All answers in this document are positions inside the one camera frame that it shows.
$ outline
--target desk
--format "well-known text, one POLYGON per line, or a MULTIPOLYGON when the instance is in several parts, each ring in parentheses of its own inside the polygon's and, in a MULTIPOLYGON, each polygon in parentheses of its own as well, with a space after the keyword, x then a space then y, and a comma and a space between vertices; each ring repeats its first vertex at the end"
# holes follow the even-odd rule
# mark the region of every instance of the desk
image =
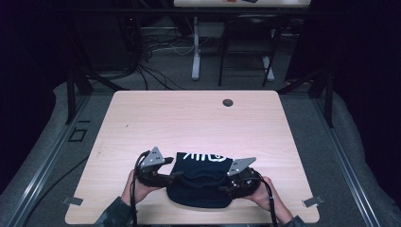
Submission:
POLYGON ((211 7, 240 7, 240 8, 307 8, 310 0, 258 0, 255 3, 236 0, 174 0, 175 7, 211 8, 211 7))
MULTIPOLYGON (((242 0, 228 2, 226 0, 174 0, 174 6, 180 8, 308 8, 310 0, 258 0, 250 3, 242 0)), ((192 79, 200 78, 201 50, 199 47, 199 22, 194 19, 194 62, 192 79)), ((265 68, 269 65, 269 58, 263 58, 265 68)), ((274 81, 272 70, 268 74, 268 81, 274 81)))
MULTIPOLYGON (((177 152, 256 157, 251 164, 274 181, 288 209, 316 222, 312 197, 279 96, 273 91, 123 91, 115 93, 82 173, 65 220, 94 223, 121 194, 139 155, 157 146, 164 157, 177 152), (222 101, 231 99, 226 107, 222 101)), ((162 166, 169 174, 175 161, 162 166)), ((166 189, 137 204, 139 224, 235 224, 271 222, 251 201, 234 200, 224 209, 185 207, 170 201, 166 189)))

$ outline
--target black cable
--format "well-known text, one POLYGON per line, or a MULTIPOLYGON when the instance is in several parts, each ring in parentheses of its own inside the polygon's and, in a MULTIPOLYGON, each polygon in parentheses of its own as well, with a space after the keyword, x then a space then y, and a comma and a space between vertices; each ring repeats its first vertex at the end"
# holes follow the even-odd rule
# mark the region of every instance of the black cable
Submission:
POLYGON ((171 40, 166 40, 163 42, 154 42, 153 46, 151 46, 152 44, 148 44, 148 48, 147 48, 147 52, 151 55, 151 52, 158 50, 159 48, 161 48, 162 46, 173 46, 183 43, 183 41, 185 41, 186 38, 185 37, 177 37, 171 40))
POLYGON ((32 207, 32 209, 29 211, 29 214, 27 215, 24 225, 26 226, 30 217, 32 216, 33 212, 38 208, 39 204, 42 202, 42 200, 47 196, 47 194, 62 180, 64 179, 68 174, 70 174, 72 171, 74 171, 77 167, 79 167, 81 164, 83 164, 86 160, 88 160, 89 155, 81 160, 79 163, 77 163, 74 167, 72 167, 70 170, 68 170, 66 173, 64 173, 58 180, 56 180, 45 192, 44 194, 39 198, 39 200, 36 202, 36 204, 32 207))
POLYGON ((135 202, 135 181, 138 176, 137 167, 140 165, 140 161, 148 155, 150 151, 143 152, 139 158, 136 160, 135 167, 133 168, 133 177, 131 182, 131 191, 130 191, 130 203, 131 203, 131 215, 132 215, 132 225, 134 227, 138 226, 138 217, 136 216, 136 202, 135 202))
POLYGON ((130 69, 125 70, 121 74, 112 75, 112 76, 103 76, 102 75, 102 77, 105 79, 108 79, 108 80, 122 79, 122 78, 126 78, 127 76, 131 75, 133 72, 135 72, 135 69, 130 68, 130 69))
POLYGON ((154 76, 151 72, 146 67, 142 67, 142 69, 147 72, 149 75, 151 75, 154 79, 156 79, 160 84, 162 84, 165 88, 167 88, 170 91, 173 91, 174 89, 170 88, 167 86, 167 84, 162 83, 156 76, 154 76))
POLYGON ((277 223, 277 217, 275 215, 275 210, 274 210, 274 197, 273 197, 273 193, 271 191, 271 188, 269 186, 269 184, 263 179, 263 176, 260 175, 260 173, 258 173, 259 177, 251 177, 251 178, 245 178, 245 179, 241 179, 242 182, 247 182, 249 180, 255 180, 255 181, 260 181, 262 182, 265 187, 266 190, 268 191, 268 195, 269 195, 269 206, 270 206, 270 215, 271 215, 271 221, 274 227, 278 227, 278 223, 277 223))
POLYGON ((164 79, 167 79, 168 81, 170 81, 172 84, 174 84, 175 86, 177 86, 178 88, 180 88, 181 90, 186 90, 185 88, 181 87, 180 85, 178 85, 177 83, 175 83, 171 78, 167 77, 166 75, 164 75, 162 72, 156 70, 156 69, 152 69, 149 67, 146 67, 145 65, 141 65, 141 67, 143 67, 143 69, 148 72, 149 74, 151 74, 149 71, 152 71, 160 76, 162 76, 164 79))
POLYGON ((148 90, 148 81, 147 81, 147 79, 145 78, 144 72, 142 71, 142 65, 141 65, 141 64, 138 65, 138 72, 141 74, 142 79, 144 80, 145 89, 148 90))

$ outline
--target human hand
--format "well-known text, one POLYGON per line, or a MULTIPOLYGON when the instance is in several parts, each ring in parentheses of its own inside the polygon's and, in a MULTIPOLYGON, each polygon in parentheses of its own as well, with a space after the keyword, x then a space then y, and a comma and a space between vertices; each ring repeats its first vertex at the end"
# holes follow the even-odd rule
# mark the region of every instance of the human hand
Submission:
MULTIPOLYGON (((130 175, 127 179, 124 191, 121 194, 121 200, 127 205, 131 205, 131 183, 134 176, 133 170, 131 170, 130 175)), ((161 189, 161 187, 148 187, 138 180, 135 180, 135 203, 142 201, 150 192, 161 189)))
MULTIPOLYGON (((278 221, 280 221, 280 223, 282 224, 290 222, 293 219, 293 215, 280 199, 271 179, 268 177, 263 177, 263 180, 270 186, 271 193, 274 198, 274 211, 278 221)), ((253 192, 253 194, 244 197, 243 199, 253 201, 262 209, 270 211, 269 194, 266 186, 263 183, 259 185, 256 191, 253 192)))

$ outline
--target white stand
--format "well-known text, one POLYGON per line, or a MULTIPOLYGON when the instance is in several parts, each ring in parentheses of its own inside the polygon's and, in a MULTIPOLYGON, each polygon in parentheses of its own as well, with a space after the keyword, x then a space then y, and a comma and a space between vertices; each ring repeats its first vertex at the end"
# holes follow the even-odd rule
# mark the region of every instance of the white stand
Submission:
POLYGON ((198 32, 198 17, 194 18, 194 64, 192 66, 192 79, 200 79, 201 68, 201 50, 200 50, 200 36, 198 32))

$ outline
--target white logo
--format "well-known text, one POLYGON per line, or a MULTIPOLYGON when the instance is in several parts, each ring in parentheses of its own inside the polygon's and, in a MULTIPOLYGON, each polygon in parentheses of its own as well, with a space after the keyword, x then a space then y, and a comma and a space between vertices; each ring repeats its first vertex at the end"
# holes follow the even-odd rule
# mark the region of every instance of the white logo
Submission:
POLYGON ((227 159, 226 157, 215 154, 193 154, 193 153, 186 153, 183 159, 186 159, 189 155, 191 156, 190 157, 191 159, 195 159, 197 161, 199 160, 204 161, 207 157, 207 160, 209 160, 210 162, 221 163, 227 159))

